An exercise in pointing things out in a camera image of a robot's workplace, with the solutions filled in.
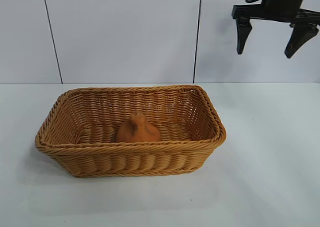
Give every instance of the white table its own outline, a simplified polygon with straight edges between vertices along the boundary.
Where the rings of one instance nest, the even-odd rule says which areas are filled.
[[[200,84],[228,134],[200,170],[74,178],[34,137],[60,94],[101,86],[138,85],[0,85],[2,227],[320,226],[320,84]]]

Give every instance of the white wall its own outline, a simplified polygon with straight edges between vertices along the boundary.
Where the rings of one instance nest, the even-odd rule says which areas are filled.
[[[0,84],[60,83],[44,0],[0,0]]]
[[[191,83],[199,0],[47,0],[64,83]],[[320,34],[292,59],[287,23],[252,20],[237,55],[233,5],[202,0],[195,82],[320,82]],[[303,8],[320,12],[320,0]],[[44,0],[0,0],[0,84],[60,83]]]
[[[252,20],[242,55],[237,55],[233,5],[245,0],[202,0],[195,81],[316,82],[320,81],[320,34],[292,59],[284,51],[292,28],[288,23]],[[320,11],[320,0],[304,0],[302,8]]]
[[[47,0],[64,83],[191,83],[199,0]]]

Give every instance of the wicker basket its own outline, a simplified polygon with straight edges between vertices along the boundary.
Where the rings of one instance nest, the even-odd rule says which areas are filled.
[[[146,115],[162,141],[114,142],[133,111]],[[199,169],[225,139],[206,92],[196,85],[174,85],[67,91],[35,144],[76,177],[165,176]]]

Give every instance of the basket bottom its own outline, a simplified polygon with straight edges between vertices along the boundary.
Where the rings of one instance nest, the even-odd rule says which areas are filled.
[[[164,124],[155,126],[161,133],[163,141],[190,141],[191,135],[182,124]],[[112,143],[115,141],[117,127],[111,125],[86,126],[79,133],[76,144]]]
[[[170,175],[182,175],[192,173],[197,171],[199,167],[192,168],[192,169],[175,169],[172,171],[144,171],[144,172],[128,172],[128,171],[117,171],[117,172],[95,172],[95,173],[72,173],[69,172],[71,175],[77,178],[90,178],[90,177],[116,177],[116,176],[123,176],[123,177],[139,177],[139,176],[170,176]]]

